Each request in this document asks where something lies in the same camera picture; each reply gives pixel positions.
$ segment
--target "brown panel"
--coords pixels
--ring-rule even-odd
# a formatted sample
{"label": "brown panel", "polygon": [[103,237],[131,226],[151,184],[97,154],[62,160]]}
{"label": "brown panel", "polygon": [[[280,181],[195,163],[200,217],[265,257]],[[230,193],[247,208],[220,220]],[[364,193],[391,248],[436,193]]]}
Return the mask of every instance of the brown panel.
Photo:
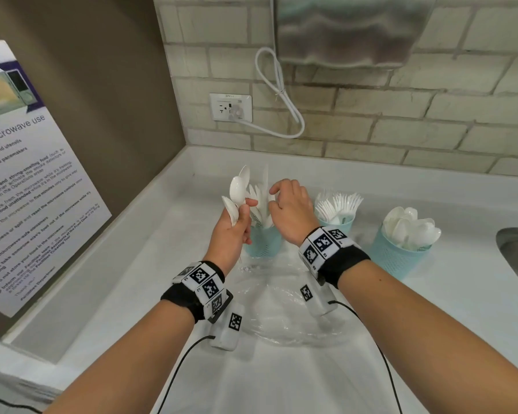
{"label": "brown panel", "polygon": [[0,0],[0,39],[114,217],[184,146],[152,0]]}

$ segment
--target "electrical outlet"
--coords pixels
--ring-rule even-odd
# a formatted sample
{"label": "electrical outlet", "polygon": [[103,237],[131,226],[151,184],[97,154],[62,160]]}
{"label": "electrical outlet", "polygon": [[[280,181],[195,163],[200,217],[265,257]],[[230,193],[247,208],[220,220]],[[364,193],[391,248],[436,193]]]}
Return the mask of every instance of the electrical outlet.
{"label": "electrical outlet", "polygon": [[253,106],[248,94],[219,94],[209,93],[211,115],[213,120],[230,122],[230,113],[236,119],[253,122]]}

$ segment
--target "white power cord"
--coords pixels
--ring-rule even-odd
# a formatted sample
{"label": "white power cord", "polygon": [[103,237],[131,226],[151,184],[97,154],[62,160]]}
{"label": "white power cord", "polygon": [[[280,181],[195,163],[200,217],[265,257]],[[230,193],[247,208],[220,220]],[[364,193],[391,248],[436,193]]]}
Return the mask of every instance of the white power cord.
{"label": "white power cord", "polygon": [[[272,82],[270,82],[263,75],[263,73],[261,72],[261,69],[259,68],[259,56],[263,52],[270,53],[272,55],[272,58],[274,59],[276,86],[274,86],[272,84]],[[261,126],[257,126],[256,124],[249,123],[248,121],[245,121],[245,120],[239,118],[238,115],[241,114],[241,111],[240,111],[240,113],[238,113],[237,110],[230,110],[230,114],[229,114],[230,120],[232,122],[237,122],[239,124],[245,124],[246,126],[250,126],[252,128],[255,128],[255,129],[260,130],[265,133],[269,133],[270,135],[274,135],[279,138],[294,139],[294,138],[300,137],[301,134],[305,130],[305,121],[303,119],[302,114],[299,112],[299,110],[297,110],[297,107],[295,106],[295,104],[293,104],[292,101],[290,100],[290,98],[288,97],[288,93],[286,93],[286,89],[284,87],[284,75],[282,73],[282,67],[280,66],[280,62],[278,62],[278,59],[276,58],[276,53],[269,47],[260,48],[257,51],[257,53],[255,54],[255,68],[257,69],[257,72],[259,73],[259,75],[261,76],[263,81],[276,93],[276,96],[280,97],[282,99],[282,101],[286,104],[286,107],[290,111],[292,118],[294,118],[294,120],[296,122],[301,124],[301,129],[295,135],[284,135],[283,133],[270,131],[269,129],[265,129]]]}

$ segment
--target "transparent plastic wrap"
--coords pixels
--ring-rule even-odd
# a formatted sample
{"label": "transparent plastic wrap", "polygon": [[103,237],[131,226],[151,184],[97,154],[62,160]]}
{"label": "transparent plastic wrap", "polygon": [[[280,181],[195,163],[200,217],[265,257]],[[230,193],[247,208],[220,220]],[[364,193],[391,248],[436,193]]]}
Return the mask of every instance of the transparent plastic wrap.
{"label": "transparent plastic wrap", "polygon": [[307,273],[301,262],[249,260],[230,274],[226,284],[246,308],[244,332],[278,346],[323,347],[348,339],[353,320],[346,311],[336,309],[315,318],[307,310],[299,290]]}

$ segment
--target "skin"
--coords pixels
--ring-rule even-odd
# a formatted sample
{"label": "skin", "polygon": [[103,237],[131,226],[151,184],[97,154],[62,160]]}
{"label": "skin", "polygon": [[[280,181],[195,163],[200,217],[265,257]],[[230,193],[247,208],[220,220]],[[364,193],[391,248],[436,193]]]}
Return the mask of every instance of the skin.
{"label": "skin", "polygon": [[[307,190],[281,180],[272,220],[301,245],[319,222]],[[204,257],[225,273],[250,243],[247,201],[231,226],[223,211]],[[429,412],[518,414],[518,369],[474,333],[370,261],[345,271],[339,290]],[[192,313],[161,301],[77,378],[47,414],[148,414],[194,327]]]}

